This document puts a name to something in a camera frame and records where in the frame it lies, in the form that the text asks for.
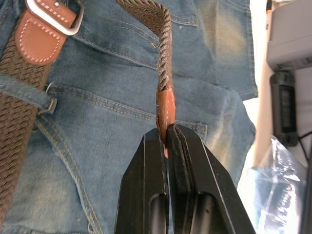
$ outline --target denim fabric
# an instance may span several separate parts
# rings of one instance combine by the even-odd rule
[[[176,122],[237,184],[255,135],[242,103],[257,95],[248,2],[160,2],[172,14]],[[157,37],[114,1],[85,4],[79,33],[49,73],[58,103],[37,117],[3,234],[112,234],[121,177],[156,127]],[[2,53],[24,3],[0,6]]]

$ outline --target denim seam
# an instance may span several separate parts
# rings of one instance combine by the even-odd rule
[[[257,93],[257,90],[248,90],[248,91],[244,91],[244,92],[239,92],[238,94],[241,95],[248,95],[248,94],[255,94]]]
[[[99,49],[101,49],[101,50],[102,50],[103,52],[105,52],[105,53],[112,54],[112,55],[118,55],[118,56],[120,56],[121,58],[126,58],[127,60],[129,60],[129,61],[131,61],[131,62],[134,62],[134,63],[135,63],[135,62],[138,62],[139,64],[146,65],[146,66],[149,67],[149,68],[152,68],[152,69],[154,69],[154,70],[157,70],[157,67],[156,67],[156,66],[153,66],[153,65],[150,65],[150,64],[148,64],[148,63],[142,62],[142,61],[137,60],[137,59],[135,59],[135,58],[133,58],[133,57],[130,57],[130,56],[125,55],[125,54],[122,54],[122,53],[120,53],[120,52],[116,52],[116,51],[113,51],[113,50],[109,50],[109,49],[107,49],[107,48],[104,48],[104,47],[102,47],[102,46],[99,46],[98,44],[96,44],[96,43],[94,43],[94,42],[92,42],[92,41],[90,41],[90,40],[88,40],[88,39],[86,39],[86,38],[84,38],[84,37],[82,37],[82,36],[75,35],[74,38],[79,39],[79,40],[82,40],[83,42],[88,43],[89,45],[93,46],[93,47],[96,48],[96,49],[99,48]]]
[[[91,93],[89,93],[89,92],[87,92],[87,91],[84,91],[84,90],[81,90],[81,89],[78,89],[78,88],[69,87],[69,86],[61,85],[61,84],[53,84],[51,87],[60,88],[60,89],[63,89],[63,90],[65,90],[65,91],[68,89],[68,90],[72,90],[72,91],[74,91],[74,92],[80,92],[80,93],[83,93],[83,94],[85,94],[85,95],[88,95],[88,96],[90,96],[90,97],[92,97],[92,98],[95,98],[95,99],[104,101],[104,102],[106,102],[106,103],[109,103],[109,104],[111,104],[111,105],[115,105],[115,106],[117,106],[117,107],[124,108],[124,109],[127,109],[127,110],[129,110],[129,111],[133,111],[133,112],[136,112],[136,113],[139,113],[139,114],[142,114],[142,115],[145,115],[145,116],[148,116],[148,117],[152,117],[152,118],[153,118],[153,119],[148,119],[148,120],[151,120],[151,121],[156,120],[156,115],[149,114],[149,113],[146,113],[146,112],[144,112],[144,111],[140,111],[140,110],[138,110],[138,109],[136,109],[136,108],[132,108],[132,107],[129,107],[129,106],[127,106],[127,105],[123,105],[123,104],[120,104],[120,103],[116,103],[116,102],[113,102],[113,101],[109,101],[109,100],[107,100],[107,99],[105,99],[105,98],[103,98],[103,97],[99,97],[99,96],[97,96],[97,95],[91,94]],[[49,91],[49,93],[52,93],[52,94],[68,94],[68,95],[70,95],[70,96],[80,97],[80,96],[75,95],[75,94],[72,94],[72,93],[61,92],[61,91],[59,91],[59,92]],[[198,123],[192,123],[192,122],[183,121],[183,120],[177,120],[177,122],[182,123],[182,124],[187,124],[187,125],[193,125],[193,126],[196,126],[196,127],[200,127],[202,131],[206,131],[206,130],[205,130],[206,128],[200,126]]]
[[[89,223],[88,223],[88,232],[89,232],[90,234],[94,234],[94,231],[91,231],[91,230],[90,230],[90,224],[91,224],[91,223],[89,222]]]
[[[198,20],[196,20],[196,19],[183,18],[183,17],[179,17],[179,16],[175,16],[175,15],[171,14],[171,20],[173,22],[180,22],[180,23],[184,23],[184,24],[187,24],[187,25],[198,27]]]
[[[86,102],[89,102],[89,103],[91,103],[91,104],[95,104],[95,105],[100,106],[100,107],[104,107],[104,108],[109,109],[109,110],[111,110],[111,111],[115,111],[115,112],[120,113],[120,114],[125,114],[125,115],[129,115],[129,116],[132,116],[132,117],[136,117],[136,118],[148,120],[148,121],[151,121],[151,122],[154,122],[154,121],[156,120],[156,116],[153,116],[153,117],[155,117],[154,119],[147,118],[147,117],[141,117],[141,116],[134,115],[134,114],[131,114],[131,113],[128,113],[128,112],[124,112],[124,111],[117,110],[117,109],[112,108],[112,107],[108,107],[108,106],[106,106],[106,105],[97,103],[97,102],[95,102],[95,101],[87,100],[87,99],[85,99],[85,98],[83,98],[83,97],[80,97],[80,96],[78,96],[78,95],[74,95],[74,94],[70,94],[70,93],[65,93],[65,92],[50,92],[50,93],[52,93],[52,94],[63,94],[63,95],[68,95],[68,96],[72,96],[72,97],[75,97],[75,98],[80,98],[80,99],[82,99],[82,100],[84,100],[84,101],[86,101]],[[190,122],[187,122],[187,121],[179,121],[179,120],[177,120],[176,122],[177,122],[177,123],[182,123],[182,124],[185,124],[185,125],[193,125],[193,126],[195,126],[195,128],[192,127],[192,129],[194,129],[194,130],[199,130],[199,131],[201,131],[203,134],[205,134],[205,132],[206,132],[206,128],[200,126],[199,124],[190,123]]]
[[[135,31],[135,30],[133,30],[133,29],[131,29],[131,28],[126,28],[126,27],[121,27],[121,26],[118,26],[118,25],[116,25],[118,28],[124,28],[124,29],[128,29],[128,30],[131,30],[131,31],[133,31],[133,32],[135,32],[136,34],[138,34],[140,37],[143,37],[144,39],[146,39],[147,41],[149,41],[151,44],[152,44],[152,46],[153,47],[158,47],[154,42],[152,42],[151,40],[149,40],[149,39],[147,39],[146,37],[144,37],[144,36],[142,36],[140,33],[138,33],[137,31]]]
[[[176,19],[171,19],[171,20],[172,20],[172,22],[178,22],[178,23],[183,23],[183,24],[187,24],[187,25],[191,25],[191,26],[196,26],[196,24],[190,23],[190,22],[179,21]]]
[[[8,11],[8,9],[9,9],[9,1],[6,3],[3,16],[1,17],[1,20],[0,20],[0,27],[2,26],[2,24],[3,24],[3,22],[4,22],[4,17],[6,16],[6,12]]]
[[[145,116],[155,117],[155,118],[156,118],[156,115],[149,114],[149,113],[140,111],[140,110],[138,110],[138,109],[135,109],[135,108],[132,108],[132,107],[123,105],[123,104],[118,104],[118,103],[109,101],[109,100],[107,100],[107,99],[105,99],[105,98],[103,98],[103,97],[97,97],[96,95],[90,94],[90,93],[88,93],[87,91],[84,91],[84,90],[80,90],[80,89],[73,88],[73,87],[68,87],[68,86],[61,85],[61,84],[53,84],[52,87],[57,87],[57,88],[62,88],[62,89],[70,89],[70,90],[73,90],[73,91],[75,91],[75,92],[80,92],[80,93],[83,93],[83,94],[85,94],[85,95],[91,96],[91,97],[93,97],[93,98],[102,100],[102,101],[107,102],[107,103],[109,103],[109,104],[112,104],[112,105],[115,105],[115,106],[118,106],[118,107],[121,107],[121,108],[125,108],[125,109],[128,109],[128,110],[130,110],[130,111],[143,114],[143,115],[145,115]]]
[[[94,214],[94,217],[95,217],[95,219],[96,219],[96,221],[97,221],[97,224],[98,224],[98,226],[99,226],[99,229],[101,230],[101,233],[103,233],[103,230],[102,230],[102,228],[101,228],[101,225],[100,225],[100,223],[99,223],[99,220],[98,220],[98,218],[97,218],[97,215],[95,214],[95,211],[94,211],[94,209],[93,209],[93,206],[91,205],[91,202],[90,202],[89,197],[88,197],[88,195],[87,195],[87,192],[86,192],[86,190],[85,190],[85,186],[84,186],[84,182],[83,182],[83,180],[82,180],[82,176],[81,176],[80,169],[79,169],[79,167],[77,166],[76,161],[75,161],[75,159],[74,159],[74,157],[73,157],[71,151],[69,150],[69,148],[68,148],[66,142],[64,141],[64,138],[59,134],[58,130],[50,123],[50,121],[49,121],[47,118],[45,118],[44,116],[41,116],[41,118],[52,128],[52,130],[55,132],[55,134],[56,134],[56,135],[59,137],[59,139],[61,140],[62,144],[64,145],[64,147],[65,147],[65,149],[66,149],[66,151],[67,151],[67,153],[69,154],[69,156],[70,156],[70,158],[71,158],[71,160],[72,160],[72,162],[73,162],[73,164],[74,164],[74,167],[76,168],[76,170],[77,170],[77,172],[78,172],[78,174],[79,174],[80,181],[81,181],[81,185],[82,185],[82,187],[83,187],[85,196],[86,196],[87,201],[88,201],[88,203],[89,203],[89,206],[91,207],[91,210],[92,210],[92,212],[93,212],[93,214]]]
[[[145,32],[143,29],[140,29],[139,27],[136,27],[134,24],[126,23],[126,22],[122,22],[122,21],[118,21],[118,20],[115,20],[115,19],[109,19],[109,20],[115,21],[115,22],[119,22],[119,23],[124,23],[124,24],[131,25],[131,26],[133,26],[134,28],[137,28],[138,30],[140,30],[140,31],[142,31],[142,32],[144,32],[144,33],[146,33],[147,35],[149,35],[149,36],[150,36],[151,38],[153,38],[154,40],[158,41],[157,38],[155,38],[155,37],[153,37],[152,35],[150,35],[149,33]]]
[[[244,152],[243,155],[247,155],[249,149],[251,148],[251,146],[253,145],[253,142],[254,142],[254,138],[255,138],[256,131],[255,131],[255,128],[254,128],[254,125],[253,125],[253,124],[251,124],[251,126],[250,126],[250,131],[252,132],[253,137],[250,137],[250,138],[249,138],[250,141],[249,141],[248,144],[246,145],[245,152]],[[238,178],[238,181],[234,182],[236,187],[237,187],[237,185],[238,185],[238,183],[239,183],[239,180],[240,180],[240,178],[241,178],[241,176],[242,176],[242,170],[243,170],[243,168],[244,168],[244,163],[243,163],[243,166],[241,166],[241,168],[240,168],[241,173],[240,173],[240,176],[239,176],[239,178]]]
[[[36,120],[36,125],[37,125],[39,128],[41,128],[42,131],[44,131],[44,133],[46,134],[47,138],[50,138],[50,140],[53,141],[54,146],[55,146],[56,149],[58,150],[59,156],[65,161],[66,166],[68,167],[68,170],[70,171],[70,173],[71,173],[71,174],[73,175],[73,177],[74,177],[74,181],[75,181],[76,183],[78,183],[78,179],[77,179],[77,177],[76,177],[76,175],[75,175],[73,169],[71,168],[70,164],[69,164],[68,161],[66,160],[66,157],[65,157],[64,153],[62,152],[62,150],[61,150],[60,147],[58,146],[58,141],[55,140],[55,138],[49,133],[49,131],[48,131],[38,120]],[[86,212],[87,212],[86,216],[87,216],[88,221],[89,221],[89,222],[92,222],[92,224],[94,225],[95,229],[97,230],[96,225],[95,225],[95,222],[94,222],[94,220],[92,219],[92,215],[91,215],[91,214],[88,214],[87,207],[85,207],[85,209],[86,209]]]
[[[247,31],[248,31],[248,39],[250,41],[250,46],[248,48],[248,52],[251,56],[251,77],[252,77],[252,80],[253,80],[253,88],[256,87],[257,88],[257,84],[255,82],[255,66],[254,66],[254,36],[253,36],[253,26],[252,26],[252,19],[251,17],[248,17],[248,23],[247,23]]]

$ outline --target back pocket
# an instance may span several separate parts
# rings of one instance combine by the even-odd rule
[[[192,0],[157,1],[170,10],[172,22],[195,27],[198,26],[198,20]]]

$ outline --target belt loop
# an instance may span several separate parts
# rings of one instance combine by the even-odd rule
[[[38,114],[53,114],[57,99],[50,97],[46,92],[35,86],[19,81],[9,75],[0,74],[0,92],[24,100],[39,108]]]

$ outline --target black cable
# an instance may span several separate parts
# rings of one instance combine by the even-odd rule
[[[312,131],[308,132],[308,133],[305,133],[304,135],[300,136],[299,139],[302,139],[302,138],[305,138],[307,137],[308,135],[310,135],[312,133]]]
[[[302,148],[302,151],[303,151],[303,154],[304,154],[304,157],[306,157],[306,160],[307,160],[307,162],[309,161],[309,159],[308,159],[308,156],[307,156],[307,152],[306,152],[306,150],[304,149],[304,147],[303,147],[303,144],[302,144],[302,141],[301,141],[301,138],[299,137],[299,143],[300,143],[300,145],[301,145],[301,148]]]

